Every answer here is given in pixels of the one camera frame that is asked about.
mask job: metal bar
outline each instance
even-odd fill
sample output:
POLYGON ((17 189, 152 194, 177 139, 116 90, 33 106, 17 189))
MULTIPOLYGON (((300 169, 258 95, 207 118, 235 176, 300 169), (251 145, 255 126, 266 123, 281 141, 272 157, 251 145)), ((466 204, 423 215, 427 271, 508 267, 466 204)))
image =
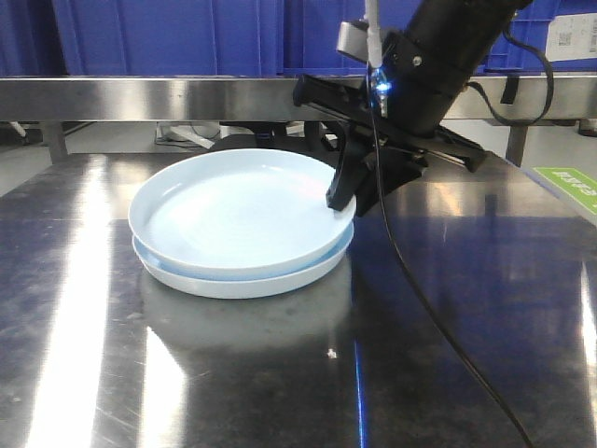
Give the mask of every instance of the metal bar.
MULTIPOLYGON (((360 77, 337 77, 358 85, 360 77)), ((538 115, 546 83, 521 77, 514 105, 500 105, 505 77, 474 77, 497 111, 512 119, 538 115)), ((0 120, 5 121, 173 121, 330 119, 292 102, 294 78, 239 77, 65 77, 0 78, 0 120)), ((468 89, 447 119, 491 119, 487 106, 468 89)), ((557 75, 546 119, 597 118, 597 74, 557 75)))
POLYGON ((507 138, 506 160, 511 161, 516 166, 521 166, 528 131, 528 126, 510 128, 510 134, 507 138))
POLYGON ((41 123, 41 130, 44 141, 48 143, 49 158, 52 163, 65 160, 68 156, 68 150, 66 149, 62 123, 59 121, 44 121, 41 123))

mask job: black mount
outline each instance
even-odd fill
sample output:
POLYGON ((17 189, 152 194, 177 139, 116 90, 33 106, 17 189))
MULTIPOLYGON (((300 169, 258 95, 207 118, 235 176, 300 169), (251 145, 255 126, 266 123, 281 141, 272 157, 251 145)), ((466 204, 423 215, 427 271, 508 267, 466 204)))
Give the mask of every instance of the black mount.
MULTIPOLYGON (((323 122, 337 136, 336 148, 340 151, 327 205, 341 210, 356 195, 356 214, 363 216, 378 201, 371 114, 363 88, 304 75, 295 87, 294 103, 323 109, 339 119, 323 122)), ((421 177, 428 166, 426 154, 463 165, 470 172, 476 171, 486 156, 480 145, 441 126, 433 135, 420 137, 401 131, 381 117, 376 117, 375 124, 382 139, 384 194, 421 177)))

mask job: black cable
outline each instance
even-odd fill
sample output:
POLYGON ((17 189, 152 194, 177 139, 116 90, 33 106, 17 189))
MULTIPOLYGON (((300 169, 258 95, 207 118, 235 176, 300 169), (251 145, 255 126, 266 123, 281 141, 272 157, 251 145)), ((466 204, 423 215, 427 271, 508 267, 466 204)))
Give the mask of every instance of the black cable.
POLYGON ((524 44, 524 43, 520 42, 519 40, 517 40, 516 38, 514 38, 514 36, 510 32, 510 24, 508 24, 508 26, 507 26, 506 30, 504 30, 503 34, 509 43, 511 43, 512 45, 515 45, 517 47, 520 47, 521 49, 525 49, 525 50, 533 53, 533 55, 543 65, 543 68, 544 68, 545 74, 546 74, 546 81, 548 83, 548 91, 546 92, 545 104, 543 105, 543 110, 541 111, 541 115, 539 115, 536 119, 507 119, 506 117, 500 115, 493 108, 492 104, 489 101, 487 93, 485 93, 485 90, 483 89, 483 86, 481 86, 477 81, 467 82, 466 85, 469 87, 472 87, 479 93, 479 95, 481 95, 481 98, 483 98, 483 101, 485 101, 485 104, 489 107, 489 110, 492 112, 493 117, 495 119, 497 119, 500 123, 504 124, 505 126, 511 126, 511 127, 531 126, 531 125, 537 123, 543 117, 545 117, 545 115, 549 111, 549 108, 551 107, 551 101, 553 100, 553 91, 554 91, 553 67, 551 66, 551 63, 549 62, 548 58, 545 56, 545 53, 543 51, 541 51, 540 49, 537 49, 535 47, 532 47, 530 45, 524 44))
POLYGON ((153 139, 153 144, 158 146, 158 147, 181 147, 183 149, 205 149, 202 146, 199 145, 187 145, 184 142, 174 142, 174 141, 168 141, 168 140, 159 140, 159 138, 154 137, 153 139))
POLYGON ((376 180, 377 180, 377 191, 380 200, 380 207, 382 209, 382 216, 383 216, 383 224, 385 226, 385 231, 388 235, 388 239, 390 240, 390 244, 394 249, 394 256, 398 266, 402 270, 403 274, 406 276, 410 287, 412 288, 413 292, 417 296, 417 299, 425 309, 425 311, 429 314, 429 317, 433 321, 436 328, 442 334, 442 336, 448 341, 451 348, 454 350, 456 355, 461 359, 465 367, 471 373, 471 375, 481 384, 483 389, 490 395, 490 397, 497 403, 497 405, 501 408, 507 418, 510 420, 512 425, 518 430, 519 434, 521 435, 522 439, 524 440, 525 445, 528 448, 535 448, 533 442, 529 438, 526 430, 522 426, 521 421, 517 418, 517 416, 512 412, 506 401, 500 396, 497 390, 492 386, 489 380, 485 377, 485 375, 479 370, 479 368, 475 365, 473 360, 466 354, 465 349, 458 343, 456 338, 452 336, 450 331, 446 328, 446 326, 441 322, 441 319, 436 314, 435 310, 431 306, 431 303, 425 296, 423 289, 417 282, 414 274, 410 270, 409 265, 404 260, 402 256, 402 252, 398 247, 396 242, 396 238, 394 233, 392 232, 392 228, 390 226, 390 220, 388 218, 386 209, 385 209, 385 202, 383 199, 383 179, 382 179, 382 163, 381 163, 381 151, 380 151, 380 138, 377 131, 376 126, 376 116, 374 112, 374 104, 373 104, 373 97, 371 95, 371 86, 370 86, 370 71, 371 67, 368 65, 367 70, 367 77, 366 77, 366 84, 367 84, 367 97, 369 103, 369 112, 371 115, 371 125, 373 129, 373 141, 375 146, 375 170, 376 170, 376 180))

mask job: floor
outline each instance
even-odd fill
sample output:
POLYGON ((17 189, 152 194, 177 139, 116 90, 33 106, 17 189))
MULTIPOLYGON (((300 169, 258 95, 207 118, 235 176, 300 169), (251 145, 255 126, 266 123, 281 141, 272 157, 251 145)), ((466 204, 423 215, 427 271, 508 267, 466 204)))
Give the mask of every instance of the floor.
MULTIPOLYGON (((445 126, 481 143, 500 157, 506 155, 508 128, 482 120, 447 120, 445 126)), ((94 123, 66 137, 71 153, 173 152, 193 148, 155 140, 156 123, 94 123)), ((14 139, 0 141, 0 196, 43 171, 51 164, 48 148, 41 144, 22 146, 14 139)), ((597 138, 583 137, 576 127, 536 126, 529 130, 521 169, 543 183, 533 171, 537 166, 577 168, 597 179, 597 138)), ((597 216, 565 195, 562 201, 597 225, 597 216)))

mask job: plate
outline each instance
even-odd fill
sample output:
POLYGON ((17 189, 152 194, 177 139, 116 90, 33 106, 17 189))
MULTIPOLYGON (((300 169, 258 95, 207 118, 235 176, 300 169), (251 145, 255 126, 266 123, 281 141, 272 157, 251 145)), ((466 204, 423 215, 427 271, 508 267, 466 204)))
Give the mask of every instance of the plate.
POLYGON ((318 280, 329 273, 342 259, 353 240, 354 226, 349 224, 338 242, 318 261, 293 273, 258 280, 208 280, 169 266, 154 257, 136 237, 132 246, 146 269, 164 285, 195 296, 216 299, 251 299, 292 291, 318 280))
POLYGON ((352 222, 326 205, 334 170, 276 149, 232 149, 180 161, 148 179, 129 223, 157 259, 202 279, 255 280, 320 258, 352 222))

